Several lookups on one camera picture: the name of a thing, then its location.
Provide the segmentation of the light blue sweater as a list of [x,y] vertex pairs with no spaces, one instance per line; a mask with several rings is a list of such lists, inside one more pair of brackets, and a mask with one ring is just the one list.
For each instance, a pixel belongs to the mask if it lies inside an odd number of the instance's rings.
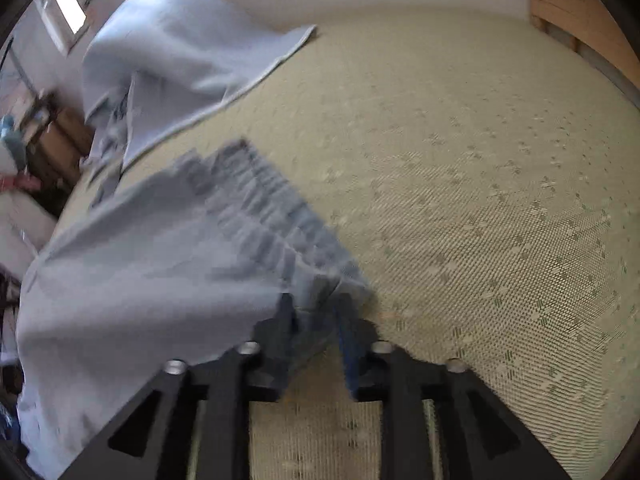
[[357,263],[247,140],[190,153],[107,197],[27,270],[17,315],[18,419],[29,466],[58,478],[170,359],[209,361],[294,300],[303,363],[329,301],[364,304]]

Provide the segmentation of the grey blue storage bag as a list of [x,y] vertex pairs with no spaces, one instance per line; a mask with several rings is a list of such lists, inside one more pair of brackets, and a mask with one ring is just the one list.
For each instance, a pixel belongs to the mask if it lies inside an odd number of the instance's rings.
[[173,134],[245,96],[312,37],[277,32],[226,0],[125,0],[82,60],[84,162],[110,198],[122,174]]

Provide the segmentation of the wooden headboard panel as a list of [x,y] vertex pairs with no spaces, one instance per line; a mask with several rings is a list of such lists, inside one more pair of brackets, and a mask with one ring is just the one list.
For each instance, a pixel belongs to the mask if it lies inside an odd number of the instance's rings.
[[595,50],[639,88],[639,60],[601,0],[530,0],[532,23],[543,30],[554,25],[572,37],[572,48]]

